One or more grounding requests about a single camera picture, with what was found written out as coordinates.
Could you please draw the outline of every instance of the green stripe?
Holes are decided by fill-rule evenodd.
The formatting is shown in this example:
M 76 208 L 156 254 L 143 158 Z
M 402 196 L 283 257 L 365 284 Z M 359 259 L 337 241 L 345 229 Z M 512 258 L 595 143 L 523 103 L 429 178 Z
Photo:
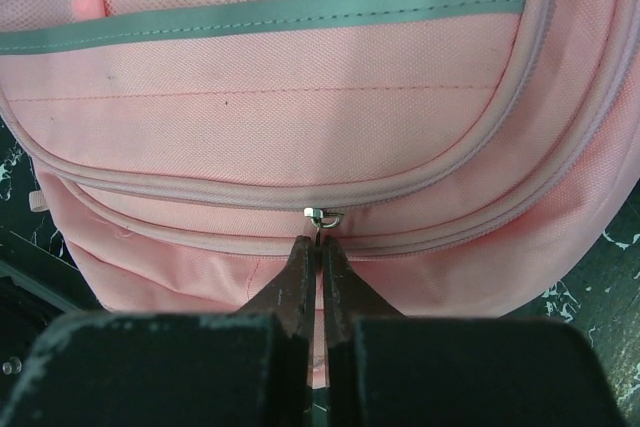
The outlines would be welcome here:
M 151 40 L 327 29 L 519 14 L 525 0 L 259 0 L 139 12 L 48 29 L 0 33 L 0 55 L 45 54 Z

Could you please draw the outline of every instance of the zipper pull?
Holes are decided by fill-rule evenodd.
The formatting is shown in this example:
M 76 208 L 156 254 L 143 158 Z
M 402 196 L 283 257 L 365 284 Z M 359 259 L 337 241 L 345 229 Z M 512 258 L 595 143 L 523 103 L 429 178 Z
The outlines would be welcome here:
M 304 216 L 309 217 L 313 225 L 316 226 L 316 247 L 320 247 L 322 230 L 333 229 L 339 226 L 344 214 L 339 212 L 325 212 L 322 209 L 307 207 L 304 209 Z

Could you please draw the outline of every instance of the seam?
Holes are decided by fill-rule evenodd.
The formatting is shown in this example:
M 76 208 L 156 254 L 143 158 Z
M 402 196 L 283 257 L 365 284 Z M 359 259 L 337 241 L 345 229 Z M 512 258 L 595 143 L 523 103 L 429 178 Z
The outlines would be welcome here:
M 253 273 L 251 274 L 251 277 L 249 277 L 249 280 L 247 281 L 247 300 L 251 300 L 249 291 L 251 290 L 251 284 L 253 283 L 253 278 L 258 273 L 258 267 L 260 267 L 260 262 L 262 262 L 262 260 L 258 260 L 258 262 L 256 263 L 256 268 L 253 269 Z
M 399 9 L 399 10 L 387 10 L 383 12 L 353 12 L 349 14 L 335 14 L 335 15 L 321 15 L 317 17 L 303 17 L 297 19 L 272 19 L 272 20 L 262 20 L 257 22 L 240 22 L 236 24 L 218 24 L 218 25 L 205 25 L 205 26 L 195 26 L 195 27 L 183 27 L 178 29 L 161 29 L 161 30 L 147 30 L 147 31 L 139 31 L 139 32 L 126 32 L 122 34 L 114 34 L 114 35 L 103 35 L 99 37 L 91 37 L 89 39 L 82 40 L 73 40 L 69 42 L 61 42 L 57 44 L 44 44 L 44 45 L 23 45 L 23 46 L 14 46 L 14 47 L 0 47 L 0 51 L 13 51 L 13 50 L 30 50 L 30 49 L 42 49 L 42 48 L 53 48 L 53 47 L 64 47 L 70 45 L 78 45 L 87 42 L 95 42 L 100 40 L 111 40 L 111 39 L 119 39 L 124 37 L 145 37 L 149 35 L 160 35 L 160 34 L 176 34 L 176 33 L 187 33 L 187 32 L 198 32 L 198 31 L 208 31 L 208 30 L 228 30 L 235 29 L 239 27 L 254 27 L 260 25 L 277 25 L 277 24 L 293 24 L 293 23 L 303 23 L 303 22 L 314 22 L 318 20 L 336 20 L 336 19 L 346 19 L 349 17 L 374 17 L 374 16 L 385 16 L 385 15 L 394 15 L 394 14 L 405 14 L 405 13 L 414 13 L 414 12 L 422 12 L 422 11 L 433 11 L 433 10 L 445 10 L 455 7 L 463 7 L 465 5 L 482 5 L 482 4 L 498 4 L 498 3 L 523 3 L 524 0 L 476 0 L 473 2 L 460 2 L 459 4 L 443 4 L 443 5 L 433 5 L 430 7 L 418 7 L 414 9 Z
M 318 87 L 307 89 L 266 89 L 266 90 L 239 90 L 239 91 L 209 91 L 209 92 L 176 92 L 158 94 L 130 94 L 130 95 L 97 95 L 85 97 L 50 97 L 41 99 L 8 99 L 9 102 L 57 102 L 64 100 L 107 100 L 107 99 L 131 99 L 147 97 L 178 97 L 197 95 L 240 95 L 240 94 L 278 94 L 288 92 L 344 92 L 344 91 L 398 91 L 398 90 L 425 90 L 425 89 L 461 89 L 461 90 L 488 90 L 494 89 L 494 85 L 417 85 L 401 87 Z

